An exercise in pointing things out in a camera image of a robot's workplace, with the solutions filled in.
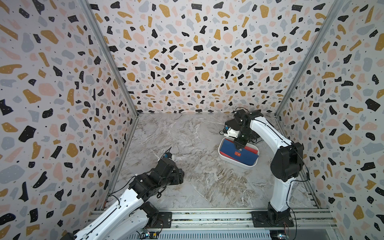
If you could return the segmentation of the aluminium rail frame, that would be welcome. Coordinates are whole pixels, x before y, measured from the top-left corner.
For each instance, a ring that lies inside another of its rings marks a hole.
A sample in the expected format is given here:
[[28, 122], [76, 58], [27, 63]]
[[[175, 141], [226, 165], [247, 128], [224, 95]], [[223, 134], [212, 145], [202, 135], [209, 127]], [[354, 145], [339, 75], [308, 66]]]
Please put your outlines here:
[[[341, 240], [343, 237], [325, 209], [293, 209], [293, 227], [255, 228], [251, 212], [264, 209], [169, 209], [169, 229], [142, 229], [123, 240]], [[86, 226], [104, 211], [94, 211]]]

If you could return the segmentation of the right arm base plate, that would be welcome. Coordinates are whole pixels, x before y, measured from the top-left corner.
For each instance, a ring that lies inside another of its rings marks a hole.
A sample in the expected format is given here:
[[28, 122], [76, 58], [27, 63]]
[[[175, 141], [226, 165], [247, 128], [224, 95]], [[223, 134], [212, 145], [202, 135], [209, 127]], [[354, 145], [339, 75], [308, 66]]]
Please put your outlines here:
[[253, 211], [251, 219], [255, 228], [293, 227], [294, 221], [290, 210], [275, 212], [274, 210]]

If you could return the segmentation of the red envelope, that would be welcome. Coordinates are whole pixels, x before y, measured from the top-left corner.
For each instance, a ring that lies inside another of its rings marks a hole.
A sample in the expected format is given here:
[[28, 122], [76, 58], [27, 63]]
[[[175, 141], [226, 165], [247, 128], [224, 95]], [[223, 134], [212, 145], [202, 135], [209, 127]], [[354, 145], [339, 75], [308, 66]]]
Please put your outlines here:
[[220, 148], [220, 153], [231, 159], [240, 160], [254, 160], [256, 159], [259, 151], [257, 149], [245, 147], [243, 149], [236, 149], [235, 144], [229, 141], [224, 141]]

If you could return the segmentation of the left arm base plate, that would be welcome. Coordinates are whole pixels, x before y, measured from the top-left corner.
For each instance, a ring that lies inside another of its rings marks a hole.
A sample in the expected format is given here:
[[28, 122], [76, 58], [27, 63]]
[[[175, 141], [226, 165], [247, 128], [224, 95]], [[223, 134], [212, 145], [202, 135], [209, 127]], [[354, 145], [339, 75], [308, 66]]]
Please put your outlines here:
[[138, 229], [169, 229], [172, 225], [172, 212], [159, 212], [152, 217], [148, 217], [143, 210], [137, 210], [130, 215], [128, 223]]

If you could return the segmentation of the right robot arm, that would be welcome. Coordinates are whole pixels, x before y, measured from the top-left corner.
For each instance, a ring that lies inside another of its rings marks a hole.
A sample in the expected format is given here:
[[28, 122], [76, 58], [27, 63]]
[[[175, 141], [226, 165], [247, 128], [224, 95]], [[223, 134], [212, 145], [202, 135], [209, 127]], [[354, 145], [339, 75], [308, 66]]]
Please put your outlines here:
[[303, 169], [304, 147], [280, 134], [259, 110], [235, 110], [233, 119], [226, 121], [221, 131], [218, 153], [221, 160], [244, 169], [256, 166], [260, 150], [256, 140], [261, 139], [273, 151], [270, 164], [274, 176], [274, 189], [268, 208], [251, 213], [253, 224], [261, 227], [292, 227], [294, 225], [289, 206], [293, 184]]

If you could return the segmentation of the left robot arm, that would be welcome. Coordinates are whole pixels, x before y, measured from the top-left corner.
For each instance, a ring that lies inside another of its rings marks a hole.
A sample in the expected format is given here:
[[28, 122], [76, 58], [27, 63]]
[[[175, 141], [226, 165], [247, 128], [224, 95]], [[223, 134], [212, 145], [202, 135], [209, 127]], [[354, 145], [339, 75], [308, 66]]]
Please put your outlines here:
[[153, 196], [158, 199], [168, 186], [181, 185], [185, 173], [178, 168], [170, 150], [166, 150], [155, 168], [135, 175], [128, 182], [128, 188], [97, 219], [77, 233], [67, 233], [63, 240], [122, 240], [148, 226], [153, 227], [163, 220], [159, 210], [149, 202]]

